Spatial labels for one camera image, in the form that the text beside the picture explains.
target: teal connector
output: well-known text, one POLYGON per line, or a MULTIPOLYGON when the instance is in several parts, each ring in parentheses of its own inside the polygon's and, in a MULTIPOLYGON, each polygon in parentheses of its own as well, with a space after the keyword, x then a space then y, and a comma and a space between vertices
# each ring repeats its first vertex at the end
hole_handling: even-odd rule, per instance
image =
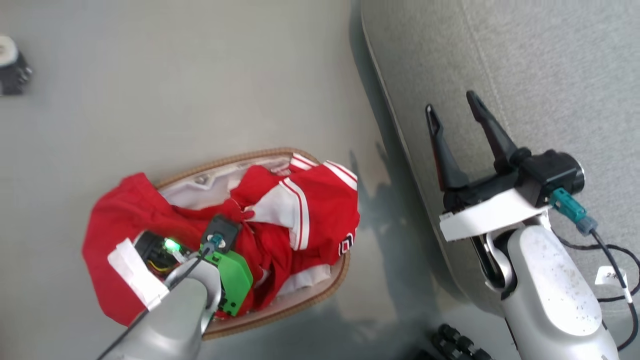
POLYGON ((558 210, 560 214, 568 217, 574 224, 578 224, 587 216, 587 210, 563 188, 558 188, 551 193, 549 205, 558 210))

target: laundry basket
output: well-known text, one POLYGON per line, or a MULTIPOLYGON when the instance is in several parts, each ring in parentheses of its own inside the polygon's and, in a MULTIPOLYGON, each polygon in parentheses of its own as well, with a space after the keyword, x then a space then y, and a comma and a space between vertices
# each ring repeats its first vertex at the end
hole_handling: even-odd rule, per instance
MULTIPOLYGON (((249 152, 225 158, 193 168, 176 176, 162 180, 155 184, 158 192, 170 202, 182 207, 208 206, 221 202, 225 191, 232 188, 242 175, 252 165, 262 165, 275 169, 284 167, 294 153, 313 160, 309 153, 292 148, 279 148, 264 151, 249 152), (217 192, 211 192, 212 186, 220 187, 217 192), (206 197, 198 196, 198 190, 206 192, 206 197)), ((203 340, 221 338, 260 327, 277 320, 291 316, 299 311, 320 303, 327 299, 340 287, 349 270, 349 252, 331 267, 331 277, 311 287, 298 289, 277 297, 273 303, 261 310, 248 313, 237 318, 213 320, 202 336, 203 340)))

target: red garment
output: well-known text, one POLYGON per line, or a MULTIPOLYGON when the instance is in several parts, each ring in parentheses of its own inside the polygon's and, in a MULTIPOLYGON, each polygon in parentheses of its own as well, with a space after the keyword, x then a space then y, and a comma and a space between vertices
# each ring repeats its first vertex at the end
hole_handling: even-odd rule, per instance
POLYGON ((353 244, 360 220, 356 177, 344 168, 336 168, 330 163, 309 165, 308 170, 292 167, 293 174, 285 177, 254 166, 231 191, 230 199, 201 210, 170 205, 144 174, 123 179, 94 206, 83 245, 83 257, 103 312, 128 325, 144 310, 144 305, 107 261, 116 244, 149 230, 198 250, 202 233, 218 213, 243 222, 234 250, 247 261, 254 282, 262 278, 262 269, 270 272, 263 284, 249 292, 239 315, 268 306, 291 274, 316 265, 333 265, 353 244), (296 199, 297 205, 278 200, 274 196, 278 194, 283 199, 296 199), (281 207, 270 208, 273 201, 266 201, 269 199, 281 202, 281 207), (248 220, 255 213, 245 209, 247 206, 268 217, 295 213, 295 224, 248 220))

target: gray sofa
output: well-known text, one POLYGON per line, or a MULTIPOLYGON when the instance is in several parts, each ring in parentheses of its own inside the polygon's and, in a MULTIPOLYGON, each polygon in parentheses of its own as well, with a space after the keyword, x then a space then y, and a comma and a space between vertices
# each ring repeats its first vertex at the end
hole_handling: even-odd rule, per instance
MULTIPOLYGON (((518 146, 576 157, 586 173, 577 199, 609 243, 640 254, 640 2, 513 6, 496 1, 365 1, 362 24, 397 132, 438 229, 443 210, 424 108, 433 104, 460 167, 472 178, 493 172, 493 156, 469 110, 475 90, 518 146)), ((559 234, 590 243, 567 220, 559 234)), ((469 241, 439 236, 456 284, 481 309, 499 315, 469 241)), ((602 252, 570 250, 593 283, 602 252)), ((638 269, 615 254, 630 287, 638 269)), ((598 297, 620 289, 593 286, 598 297)), ((624 301, 604 304, 605 320, 627 318, 624 301)))

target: floor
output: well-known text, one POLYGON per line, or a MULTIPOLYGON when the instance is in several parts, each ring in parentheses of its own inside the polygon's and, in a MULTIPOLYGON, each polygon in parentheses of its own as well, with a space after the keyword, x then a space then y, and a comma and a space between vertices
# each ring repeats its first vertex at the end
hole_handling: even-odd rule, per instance
POLYGON ((404 359, 448 322, 518 359, 448 276, 374 77, 357 1, 0 0, 35 71, 0 98, 0 357, 91 359, 123 329, 80 255, 93 203, 233 154, 305 149, 360 178, 362 223, 330 300, 203 344, 200 359, 404 359))

